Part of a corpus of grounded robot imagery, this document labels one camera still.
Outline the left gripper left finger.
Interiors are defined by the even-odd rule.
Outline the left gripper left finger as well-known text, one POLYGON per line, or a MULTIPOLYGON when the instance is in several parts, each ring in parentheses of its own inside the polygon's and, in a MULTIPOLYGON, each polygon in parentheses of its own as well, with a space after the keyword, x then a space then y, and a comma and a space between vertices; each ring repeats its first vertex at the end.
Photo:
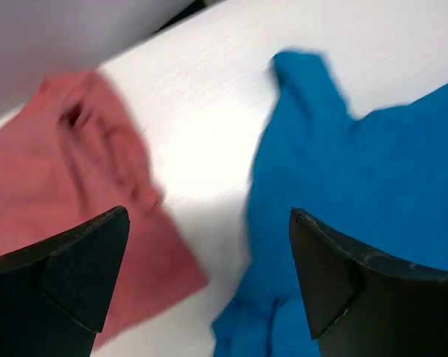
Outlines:
POLYGON ((117 206, 0 256, 0 356, 89 356, 103 331, 126 250, 117 206))

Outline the blue t-shirt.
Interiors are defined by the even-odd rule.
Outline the blue t-shirt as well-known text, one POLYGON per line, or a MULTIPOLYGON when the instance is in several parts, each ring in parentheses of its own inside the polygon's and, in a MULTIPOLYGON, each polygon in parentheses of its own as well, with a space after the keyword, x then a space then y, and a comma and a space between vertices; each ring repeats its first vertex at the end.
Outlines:
POLYGON ((324 59, 273 57, 280 95, 253 162, 251 263, 213 322, 216 356, 322 356, 290 243, 290 214, 448 271, 448 83, 402 106, 348 113, 324 59))

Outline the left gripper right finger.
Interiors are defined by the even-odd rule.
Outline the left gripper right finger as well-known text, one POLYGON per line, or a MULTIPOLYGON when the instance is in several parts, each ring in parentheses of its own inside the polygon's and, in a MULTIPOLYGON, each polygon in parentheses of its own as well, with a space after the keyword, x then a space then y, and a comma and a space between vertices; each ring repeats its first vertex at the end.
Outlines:
POLYGON ((340 233, 301 209, 290 243, 322 356, 448 356, 448 271, 340 233))

